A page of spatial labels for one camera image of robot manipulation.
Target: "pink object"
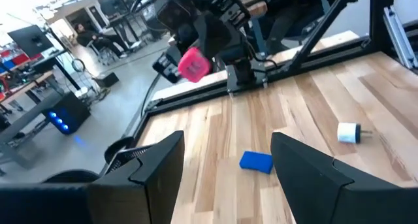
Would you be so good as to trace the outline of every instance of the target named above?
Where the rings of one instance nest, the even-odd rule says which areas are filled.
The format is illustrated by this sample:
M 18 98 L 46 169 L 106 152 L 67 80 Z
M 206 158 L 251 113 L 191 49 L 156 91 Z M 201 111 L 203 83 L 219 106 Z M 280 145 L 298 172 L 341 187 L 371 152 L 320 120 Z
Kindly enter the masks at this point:
M 178 72 L 193 83 L 197 83 L 211 69 L 210 62 L 196 47 L 190 48 L 178 64 Z

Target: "gray floor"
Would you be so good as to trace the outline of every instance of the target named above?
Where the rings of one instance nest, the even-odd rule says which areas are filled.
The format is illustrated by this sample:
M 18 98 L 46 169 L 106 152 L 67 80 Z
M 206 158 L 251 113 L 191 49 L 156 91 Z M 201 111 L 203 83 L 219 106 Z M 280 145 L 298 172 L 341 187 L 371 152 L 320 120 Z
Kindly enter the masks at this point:
M 402 22 L 410 22 L 418 18 L 418 14 L 413 12 L 416 2 L 418 0 L 396 0 L 395 8 Z M 349 5 L 334 21 L 325 36 L 347 30 L 352 30 L 358 35 L 367 34 L 368 13 L 369 0 L 359 0 L 358 3 Z M 105 164 L 103 152 L 126 131 L 148 86 L 156 76 L 151 64 L 162 51 L 152 53 L 167 47 L 167 40 L 168 37 L 150 44 L 110 67 L 95 64 L 93 59 L 88 58 L 88 55 L 84 53 L 82 59 L 86 60 L 86 66 L 90 72 L 114 71 L 120 82 L 112 87 L 110 95 L 105 100 L 92 107 L 91 117 L 75 134 L 64 136 L 49 125 L 34 138 L 29 153 L 38 155 L 35 168 L 24 170 L 14 163 L 0 165 L 8 173 L 0 178 L 0 183 L 39 182 L 57 172 L 74 168 L 100 172 Z M 83 78 L 77 74 L 73 75 L 83 85 Z M 60 80 L 60 82 L 66 88 L 65 81 Z M 155 90 L 169 86 L 170 83 L 160 79 Z M 23 105 L 31 104 L 27 97 L 22 97 L 18 101 Z

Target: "lab workstation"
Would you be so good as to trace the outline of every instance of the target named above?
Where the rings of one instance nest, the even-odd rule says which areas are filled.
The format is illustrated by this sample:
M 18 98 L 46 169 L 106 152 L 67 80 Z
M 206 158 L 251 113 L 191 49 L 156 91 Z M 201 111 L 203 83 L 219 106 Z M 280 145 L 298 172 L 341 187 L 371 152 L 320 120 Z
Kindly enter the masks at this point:
M 20 1 L 1 223 L 418 222 L 418 0 Z

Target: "monitor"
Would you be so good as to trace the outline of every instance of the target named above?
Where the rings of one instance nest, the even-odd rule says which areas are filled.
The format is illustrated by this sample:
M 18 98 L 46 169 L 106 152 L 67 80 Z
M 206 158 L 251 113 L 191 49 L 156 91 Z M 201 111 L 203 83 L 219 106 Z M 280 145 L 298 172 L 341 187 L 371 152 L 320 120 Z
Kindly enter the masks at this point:
M 113 16 L 115 13 L 127 13 L 123 0 L 99 0 L 99 4 L 103 14 L 106 16 Z
M 35 57 L 37 54 L 54 47 L 37 25 L 17 29 L 7 34 L 28 57 Z

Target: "blue sponge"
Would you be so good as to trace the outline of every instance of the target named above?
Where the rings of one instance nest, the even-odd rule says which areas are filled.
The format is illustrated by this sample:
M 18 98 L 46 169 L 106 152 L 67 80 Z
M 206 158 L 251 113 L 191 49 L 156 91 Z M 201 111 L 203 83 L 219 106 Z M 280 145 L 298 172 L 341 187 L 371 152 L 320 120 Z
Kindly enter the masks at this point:
M 265 153 L 245 151 L 240 161 L 240 167 L 270 174 L 273 168 L 273 158 Z

